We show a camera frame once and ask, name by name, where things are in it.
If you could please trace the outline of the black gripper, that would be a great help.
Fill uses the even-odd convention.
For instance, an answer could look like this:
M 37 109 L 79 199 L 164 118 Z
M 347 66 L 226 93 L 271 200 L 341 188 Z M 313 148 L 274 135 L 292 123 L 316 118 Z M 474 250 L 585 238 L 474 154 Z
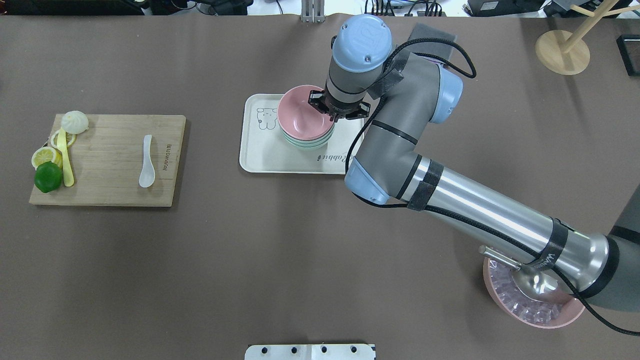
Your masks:
M 312 89 L 308 96 L 308 104 L 320 114 L 330 116 L 330 121 L 336 123 L 339 119 L 357 120 L 370 116 L 370 103 L 366 101 L 343 102 L 334 98 L 327 90 Z

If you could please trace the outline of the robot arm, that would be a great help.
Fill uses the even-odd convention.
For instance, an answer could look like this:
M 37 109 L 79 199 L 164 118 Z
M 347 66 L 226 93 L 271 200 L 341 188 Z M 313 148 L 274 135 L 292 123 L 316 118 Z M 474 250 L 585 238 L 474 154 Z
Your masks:
M 551 278 L 586 308 L 639 310 L 639 81 L 615 30 L 595 69 L 537 59 L 542 19 L 398 43 L 395 22 L 349 16 L 331 41 L 315 111 L 364 118 L 345 185 L 377 208 L 430 214 Z

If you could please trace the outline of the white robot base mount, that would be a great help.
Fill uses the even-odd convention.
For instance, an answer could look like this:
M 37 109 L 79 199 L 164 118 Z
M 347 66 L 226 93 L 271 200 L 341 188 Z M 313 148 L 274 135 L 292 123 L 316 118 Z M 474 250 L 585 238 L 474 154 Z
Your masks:
M 373 344 L 256 344 L 247 347 L 245 360 L 376 360 Z

